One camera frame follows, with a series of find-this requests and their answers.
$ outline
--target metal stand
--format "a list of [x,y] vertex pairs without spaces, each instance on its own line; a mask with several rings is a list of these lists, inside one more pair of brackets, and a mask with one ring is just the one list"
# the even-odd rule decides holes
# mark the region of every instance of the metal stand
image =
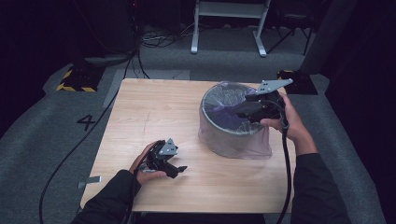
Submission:
[[196,0],[191,53],[195,54],[198,52],[199,16],[238,17],[260,19],[259,28],[257,31],[253,31],[253,37],[260,56],[265,57],[267,53],[262,44],[261,33],[270,3],[271,0],[265,0],[264,4],[220,3]]

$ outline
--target person's left hand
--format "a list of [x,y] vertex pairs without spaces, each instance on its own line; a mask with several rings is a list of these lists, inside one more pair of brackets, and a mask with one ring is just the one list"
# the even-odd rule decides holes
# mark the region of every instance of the person's left hand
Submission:
[[[142,158],[145,156],[145,154],[149,151],[149,149],[155,144],[156,142],[153,142],[149,145],[146,146],[146,148],[143,150],[143,152],[134,160],[134,163],[132,164],[131,168],[129,169],[129,172],[132,174],[134,173],[134,170],[137,168],[137,165],[139,162],[142,160]],[[143,173],[142,171],[138,171],[136,175],[137,181],[141,185],[144,185],[145,183],[149,182],[152,179],[156,178],[161,178],[161,177],[166,177],[166,172],[164,171],[156,171],[152,173]]]

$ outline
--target office chair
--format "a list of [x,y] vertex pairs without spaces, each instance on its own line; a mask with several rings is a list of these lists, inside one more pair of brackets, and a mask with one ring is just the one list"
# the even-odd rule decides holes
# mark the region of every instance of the office chair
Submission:
[[[306,50],[308,49],[309,41],[311,39],[312,32],[318,27],[318,16],[319,13],[323,13],[323,8],[326,6],[326,2],[329,0],[323,0],[317,7],[313,10],[305,4],[304,2],[295,0],[277,0],[273,1],[270,7],[272,12],[269,12],[269,19],[271,26],[274,26],[281,39],[275,43],[267,53],[270,53],[274,48],[276,48],[280,43],[282,43],[289,35],[294,34],[296,29],[301,29],[306,37],[306,43],[303,55],[305,56]],[[279,32],[280,27],[289,28],[290,31],[282,36]]]

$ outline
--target gray carpet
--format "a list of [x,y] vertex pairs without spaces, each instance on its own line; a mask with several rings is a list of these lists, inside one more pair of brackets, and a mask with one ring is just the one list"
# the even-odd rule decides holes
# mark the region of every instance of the gray carpet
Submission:
[[[262,34],[267,48],[277,40],[276,31],[265,30]],[[249,28],[206,30],[200,34],[196,55],[190,54],[190,47],[190,35],[165,48],[142,47],[144,69],[148,75],[149,71],[189,71],[190,80],[260,82],[275,79],[279,70],[298,69],[304,60],[304,37],[300,32],[266,58],[259,56]],[[99,119],[125,65],[108,67],[98,92],[56,91],[70,64],[60,68],[43,87],[46,96],[6,132],[0,140],[0,223],[38,223],[39,198],[50,174],[87,133],[85,125],[77,121],[87,115]],[[134,67],[140,69],[137,60]],[[128,76],[134,76],[129,69]],[[290,98],[316,139],[352,222],[386,223],[375,185],[324,95],[328,79],[322,75],[311,77],[318,95]],[[53,178],[44,200],[45,223],[69,223],[75,216],[83,193],[83,189],[76,188],[77,182],[89,176],[110,112],[111,108]],[[267,223],[275,223],[278,214],[266,216]],[[283,223],[289,222],[290,216],[286,216]]]

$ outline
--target wooden table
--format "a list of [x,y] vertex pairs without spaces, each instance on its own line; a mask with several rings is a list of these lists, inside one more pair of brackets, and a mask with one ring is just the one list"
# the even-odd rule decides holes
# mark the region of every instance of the wooden table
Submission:
[[[129,169],[146,145],[171,137],[178,154],[169,162],[189,167],[175,179],[148,182],[135,198],[134,211],[280,213],[287,177],[279,132],[270,129],[270,160],[224,158],[199,141],[199,106],[215,84],[124,79],[91,171],[91,176],[100,175],[103,180],[86,187],[81,207],[118,170]],[[293,171],[295,152],[290,140],[288,147]]]

